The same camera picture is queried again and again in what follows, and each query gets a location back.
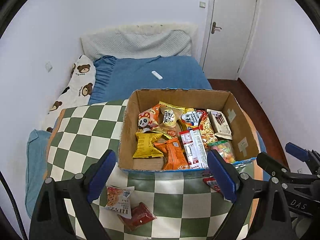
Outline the orange snack packet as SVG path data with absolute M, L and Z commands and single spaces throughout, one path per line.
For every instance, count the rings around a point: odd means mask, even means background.
M 178 138 L 172 138 L 164 143 L 155 142 L 154 146 L 164 154 L 163 170 L 187 170 L 189 168 Z

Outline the white oat cookie packet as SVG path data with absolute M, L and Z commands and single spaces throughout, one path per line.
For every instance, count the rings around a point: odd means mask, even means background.
M 107 186 L 107 203 L 105 208 L 116 212 L 118 215 L 130 219 L 131 215 L 131 200 L 130 196 L 134 192 L 135 187 L 129 186 L 125 188 Z

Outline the dark red jerky packet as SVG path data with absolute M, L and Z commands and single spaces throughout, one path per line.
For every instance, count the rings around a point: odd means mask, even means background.
M 157 219 L 143 202 L 140 202 L 138 206 L 131 210 L 131 215 L 131 218 L 118 215 L 125 228 L 130 231 L 135 231 L 137 228 Z

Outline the colourful candy bag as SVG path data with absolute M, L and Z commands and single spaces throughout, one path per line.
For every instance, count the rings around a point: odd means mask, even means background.
M 220 140 L 208 144 L 210 150 L 216 150 L 227 163 L 236 161 L 232 144 L 229 140 Z

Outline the korean cheese noodle packet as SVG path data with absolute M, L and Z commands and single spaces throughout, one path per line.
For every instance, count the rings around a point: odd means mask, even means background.
M 205 110 L 187 108 L 180 118 L 180 123 L 184 131 L 198 128 L 205 149 L 208 149 L 208 144 L 217 142 L 212 124 Z

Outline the yellow haidilao packet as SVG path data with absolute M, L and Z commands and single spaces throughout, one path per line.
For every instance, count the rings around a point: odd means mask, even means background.
M 133 154 L 133 159 L 150 159 L 163 157 L 163 153 L 158 150 L 154 143 L 162 137 L 161 133 L 136 133 L 137 148 Z

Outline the orange panda snack bag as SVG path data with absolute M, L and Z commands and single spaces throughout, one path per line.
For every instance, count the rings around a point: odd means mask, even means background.
M 158 116 L 160 105 L 157 104 L 138 116 L 138 132 L 145 133 L 159 128 Z

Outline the wall socket left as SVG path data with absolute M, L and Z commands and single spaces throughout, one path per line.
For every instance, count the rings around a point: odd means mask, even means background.
M 45 68 L 46 68 L 47 72 L 50 72 L 53 69 L 52 64 L 50 62 L 46 63 Z

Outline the chocolate stick biscuit box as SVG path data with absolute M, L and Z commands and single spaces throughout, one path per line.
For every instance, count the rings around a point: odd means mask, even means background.
M 221 111 L 207 109 L 210 122 L 213 126 L 216 137 L 232 140 L 232 132 L 225 115 Z

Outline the small red packet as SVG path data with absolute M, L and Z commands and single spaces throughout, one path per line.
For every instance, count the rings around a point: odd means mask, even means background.
M 216 179 L 214 177 L 203 178 L 203 182 L 208 185 L 212 190 L 218 193 L 222 193 Z

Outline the white door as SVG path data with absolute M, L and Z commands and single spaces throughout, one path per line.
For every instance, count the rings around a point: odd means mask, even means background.
M 251 41 L 258 0 L 209 0 L 200 65 L 209 79 L 235 80 Z M 221 31 L 211 34 L 212 23 Z

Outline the grey quilted pillow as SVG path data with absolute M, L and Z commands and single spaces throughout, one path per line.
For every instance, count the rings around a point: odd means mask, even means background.
M 150 23 L 108 27 L 80 37 L 84 54 L 95 61 L 110 55 L 119 59 L 194 56 L 197 25 Z

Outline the red white long packet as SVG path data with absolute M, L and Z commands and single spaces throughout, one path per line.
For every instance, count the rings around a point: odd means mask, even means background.
M 207 153 L 198 127 L 179 133 L 191 169 L 208 168 Z

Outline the blue bed sheet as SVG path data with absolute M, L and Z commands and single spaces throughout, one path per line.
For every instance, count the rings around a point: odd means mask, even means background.
M 118 59 L 103 56 L 92 61 L 96 68 L 95 85 L 88 105 L 127 99 L 138 89 L 211 89 L 198 62 L 191 56 Z M 163 79 L 158 80 L 151 72 Z M 46 172 L 46 147 L 51 132 L 34 129 L 27 142 L 25 209 L 32 216 L 36 198 Z

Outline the yellow snack bag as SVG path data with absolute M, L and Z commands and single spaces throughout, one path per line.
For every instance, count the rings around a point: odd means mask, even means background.
M 180 126 L 180 118 L 185 112 L 185 107 L 171 105 L 165 102 L 159 102 L 161 111 L 161 123 L 157 131 L 163 133 L 168 139 L 173 139 L 179 136 L 182 131 Z

